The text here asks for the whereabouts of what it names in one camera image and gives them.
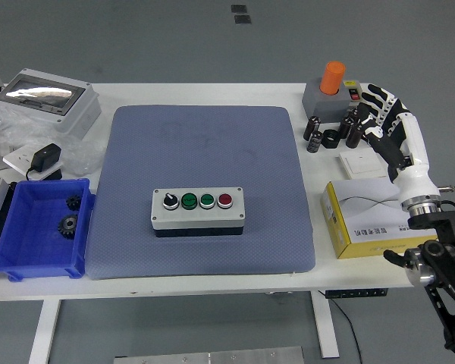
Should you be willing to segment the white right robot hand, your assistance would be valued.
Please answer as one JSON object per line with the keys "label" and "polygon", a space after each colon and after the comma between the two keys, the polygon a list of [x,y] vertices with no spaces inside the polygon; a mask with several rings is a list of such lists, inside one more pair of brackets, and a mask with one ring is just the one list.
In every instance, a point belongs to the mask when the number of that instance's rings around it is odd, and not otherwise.
{"label": "white right robot hand", "polygon": [[435,211],[441,194],[428,176],[429,161],[417,118],[394,94],[373,83],[361,83],[356,126],[388,165],[399,189],[402,210]]}

